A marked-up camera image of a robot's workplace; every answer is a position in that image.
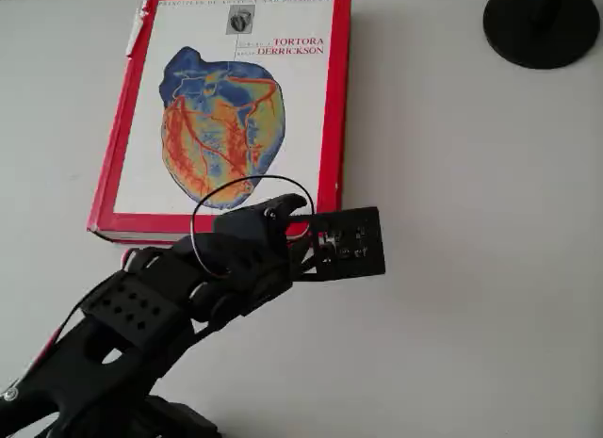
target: red book cover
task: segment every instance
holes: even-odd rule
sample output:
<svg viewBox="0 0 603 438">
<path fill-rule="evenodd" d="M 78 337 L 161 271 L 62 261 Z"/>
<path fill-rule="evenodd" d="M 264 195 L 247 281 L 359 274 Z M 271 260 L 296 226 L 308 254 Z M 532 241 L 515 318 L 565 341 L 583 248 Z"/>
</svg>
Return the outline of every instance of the red book cover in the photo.
<svg viewBox="0 0 603 438">
<path fill-rule="evenodd" d="M 263 174 L 304 185 L 318 212 L 336 210 L 349 33 L 350 0 L 145 0 L 89 231 L 173 242 L 204 195 Z M 241 182 L 200 208 L 196 228 L 290 192 L 301 193 Z"/>
</svg>

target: black round base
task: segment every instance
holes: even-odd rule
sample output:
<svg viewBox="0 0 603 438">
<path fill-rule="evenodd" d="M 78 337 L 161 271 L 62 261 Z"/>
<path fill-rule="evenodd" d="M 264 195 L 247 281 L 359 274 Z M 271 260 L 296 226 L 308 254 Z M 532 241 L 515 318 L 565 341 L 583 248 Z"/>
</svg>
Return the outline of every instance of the black round base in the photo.
<svg viewBox="0 0 603 438">
<path fill-rule="evenodd" d="M 595 44 L 599 13 L 592 0 L 562 0 L 552 26 L 539 29 L 531 0 L 490 0 L 483 29 L 490 45 L 512 63 L 555 69 L 577 61 Z"/>
</svg>

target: anatomy textbook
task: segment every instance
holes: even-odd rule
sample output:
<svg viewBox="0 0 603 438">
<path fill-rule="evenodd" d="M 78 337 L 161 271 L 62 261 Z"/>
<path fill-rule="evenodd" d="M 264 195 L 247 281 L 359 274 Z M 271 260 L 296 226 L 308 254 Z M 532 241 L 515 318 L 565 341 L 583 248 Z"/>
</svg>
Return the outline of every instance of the anatomy textbook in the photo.
<svg viewBox="0 0 603 438">
<path fill-rule="evenodd" d="M 145 0 L 88 229 L 172 242 L 207 193 L 263 174 L 292 178 L 318 212 L 335 210 L 349 28 L 350 0 Z M 200 208 L 197 229 L 288 192 L 259 178 L 225 188 Z"/>
</svg>

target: table surface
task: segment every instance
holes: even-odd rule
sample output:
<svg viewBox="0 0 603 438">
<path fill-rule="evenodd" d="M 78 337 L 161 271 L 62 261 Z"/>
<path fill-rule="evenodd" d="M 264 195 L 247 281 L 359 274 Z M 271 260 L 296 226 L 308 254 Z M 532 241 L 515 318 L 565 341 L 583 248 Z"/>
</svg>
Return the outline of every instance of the table surface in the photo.
<svg viewBox="0 0 603 438">
<path fill-rule="evenodd" d="M 6 383 L 119 264 L 84 228 L 139 1 L 0 2 Z M 600 436 L 603 38 L 525 70 L 486 2 L 353 0 L 343 204 L 387 274 L 297 286 L 157 393 L 241 438 Z"/>
</svg>

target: black robotic arm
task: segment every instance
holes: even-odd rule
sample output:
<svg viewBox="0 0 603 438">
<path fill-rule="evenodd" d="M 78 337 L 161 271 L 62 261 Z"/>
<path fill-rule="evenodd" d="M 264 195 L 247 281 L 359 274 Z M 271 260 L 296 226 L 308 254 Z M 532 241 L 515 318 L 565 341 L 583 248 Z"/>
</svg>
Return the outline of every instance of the black robotic arm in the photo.
<svg viewBox="0 0 603 438">
<path fill-rule="evenodd" d="M 291 216 L 304 205 L 290 194 L 221 215 L 213 233 L 195 235 L 198 254 L 190 237 L 136 251 L 84 298 L 85 318 L 0 397 L 0 437 L 59 412 L 38 436 L 219 438 L 190 408 L 149 396 L 157 379 L 187 349 L 295 281 L 385 271 L 375 207 Z M 308 232 L 291 242 L 294 222 Z M 195 332 L 192 320 L 205 327 Z M 103 364 L 114 350 L 121 356 Z"/>
</svg>

